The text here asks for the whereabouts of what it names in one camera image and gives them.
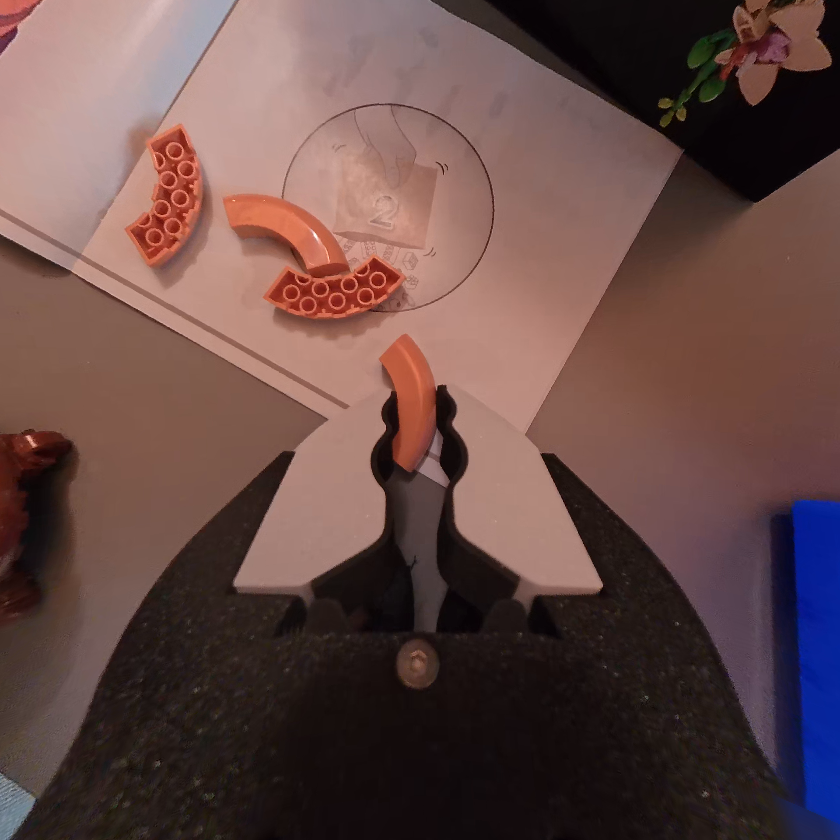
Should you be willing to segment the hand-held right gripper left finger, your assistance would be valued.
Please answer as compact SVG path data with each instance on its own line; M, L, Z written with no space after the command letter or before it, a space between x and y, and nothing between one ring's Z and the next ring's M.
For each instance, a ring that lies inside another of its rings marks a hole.
M389 398L366 397L297 447L237 572L238 593L311 598L320 575L382 536L386 497L371 456Z

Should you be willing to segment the studded orange arc brick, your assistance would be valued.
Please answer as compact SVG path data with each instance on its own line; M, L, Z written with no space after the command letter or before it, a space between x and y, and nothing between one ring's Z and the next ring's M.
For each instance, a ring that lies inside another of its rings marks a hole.
M263 299L303 319L346 319L382 305L405 279L401 271L376 255L350 272L334 276L315 277L287 267Z
M151 268L170 261L194 233L203 208L203 172L182 124L147 140L156 172L151 206L125 232Z

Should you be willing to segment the blue plastic bin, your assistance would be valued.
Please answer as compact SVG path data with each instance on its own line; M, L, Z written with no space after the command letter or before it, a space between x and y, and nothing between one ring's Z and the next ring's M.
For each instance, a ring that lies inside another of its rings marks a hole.
M839 822L839 504L792 508L805 807Z

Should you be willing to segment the brick pot model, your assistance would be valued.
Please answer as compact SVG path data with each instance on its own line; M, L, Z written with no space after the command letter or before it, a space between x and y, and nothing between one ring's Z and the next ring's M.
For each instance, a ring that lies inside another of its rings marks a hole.
M28 495L34 484L72 448L59 432L25 429L1 435L1 625L31 613L41 590L20 557L29 525Z

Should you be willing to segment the black flower print box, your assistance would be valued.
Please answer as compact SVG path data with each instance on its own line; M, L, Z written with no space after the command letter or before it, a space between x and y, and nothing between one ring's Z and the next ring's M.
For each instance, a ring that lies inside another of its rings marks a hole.
M492 5L751 202L838 149L838 1Z

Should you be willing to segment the white instruction booklet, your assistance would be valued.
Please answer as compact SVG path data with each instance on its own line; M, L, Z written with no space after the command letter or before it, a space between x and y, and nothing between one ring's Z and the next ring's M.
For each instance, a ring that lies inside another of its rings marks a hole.
M408 333L438 382L525 430L679 153L431 2L42 2L2 52L2 235L330 417ZM203 208L151 268L147 140L182 124ZM325 223L404 290L343 323L263 299L289 248L224 196Z

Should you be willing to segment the salmon curved brick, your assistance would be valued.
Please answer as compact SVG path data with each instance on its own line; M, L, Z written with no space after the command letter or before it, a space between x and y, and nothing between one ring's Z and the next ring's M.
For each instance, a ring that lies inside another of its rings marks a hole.
M429 363L415 341L404 334L382 354L380 362L392 380L398 429L393 438L395 463L414 472L436 434L437 386Z
M230 227L241 238L273 238L287 245L313 277L350 272L336 237L326 225L298 205L261 194L224 196Z

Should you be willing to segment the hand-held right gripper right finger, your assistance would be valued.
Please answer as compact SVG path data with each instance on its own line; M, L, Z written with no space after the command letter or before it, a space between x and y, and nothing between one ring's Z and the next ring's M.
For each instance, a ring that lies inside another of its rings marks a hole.
M513 600L597 595L603 582L538 448L459 387L437 389L440 465L448 478L437 528L442 615L486 615Z

